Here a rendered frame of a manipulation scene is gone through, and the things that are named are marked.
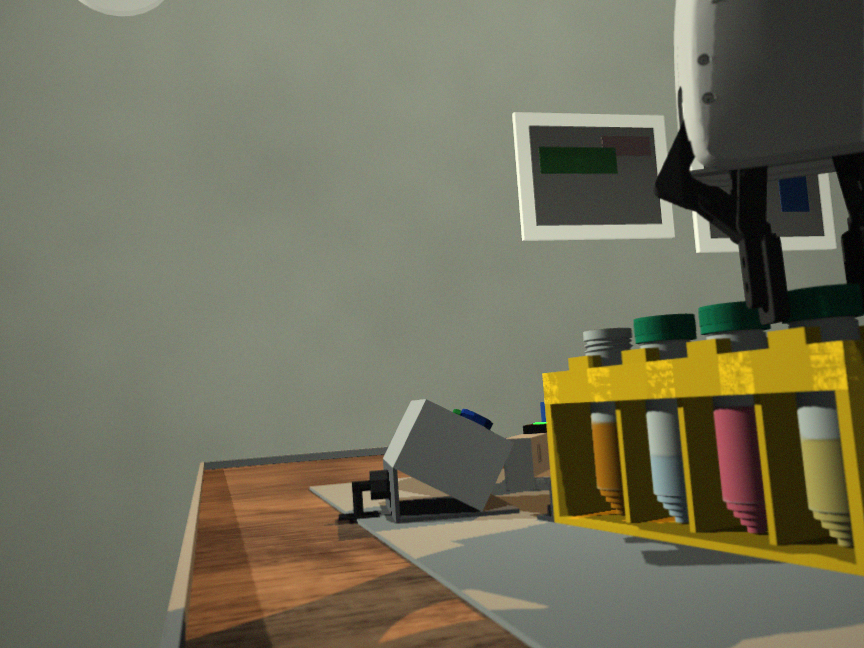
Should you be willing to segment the beige flat mat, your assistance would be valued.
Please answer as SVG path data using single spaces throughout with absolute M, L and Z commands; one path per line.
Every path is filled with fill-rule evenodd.
M 354 519 L 531 648 L 864 648 L 864 576 L 538 520 L 520 513 Z

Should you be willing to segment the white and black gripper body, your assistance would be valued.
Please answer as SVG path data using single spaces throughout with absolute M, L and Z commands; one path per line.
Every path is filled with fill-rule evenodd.
M 704 184 L 831 173 L 864 152 L 864 0 L 676 0 L 674 66 Z

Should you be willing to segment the green screw cap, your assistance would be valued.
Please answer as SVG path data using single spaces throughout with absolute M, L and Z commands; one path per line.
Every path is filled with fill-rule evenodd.
M 748 309 L 745 301 L 713 304 L 699 307 L 698 310 L 701 335 L 735 330 L 771 329 L 771 324 L 761 325 L 758 308 Z
M 667 314 L 633 320 L 635 344 L 697 339 L 695 314 Z
M 860 284 L 834 284 L 788 291 L 789 322 L 841 317 L 864 316 Z

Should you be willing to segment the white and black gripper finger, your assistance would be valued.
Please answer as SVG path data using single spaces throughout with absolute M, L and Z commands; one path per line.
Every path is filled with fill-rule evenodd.
M 832 156 L 848 210 L 848 231 L 841 235 L 847 284 L 860 284 L 864 311 L 864 152 Z
M 767 167 L 730 170 L 729 194 L 694 179 L 695 158 L 683 121 L 656 179 L 656 197 L 697 212 L 739 247 L 745 301 L 761 325 L 790 318 L 780 237 L 766 221 Z M 737 172 L 738 171 L 738 172 Z

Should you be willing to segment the yellow tube rack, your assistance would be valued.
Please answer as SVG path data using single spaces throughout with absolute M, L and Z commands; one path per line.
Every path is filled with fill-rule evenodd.
M 581 356 L 542 373 L 555 523 L 864 576 L 859 330 L 861 340 L 825 343 L 820 327 L 770 331 L 768 349 L 733 353 L 730 338 L 687 342 L 688 358 L 670 360 L 659 348 L 626 350 L 623 365 L 606 367 Z M 808 509 L 795 392 L 821 390 L 835 390 L 854 547 Z M 739 394 L 754 396 L 765 533 L 749 533 L 722 498 L 712 396 Z M 677 398 L 688 523 L 653 491 L 645 399 L 659 398 Z M 597 488 L 590 402 L 600 401 L 615 401 L 625 514 Z

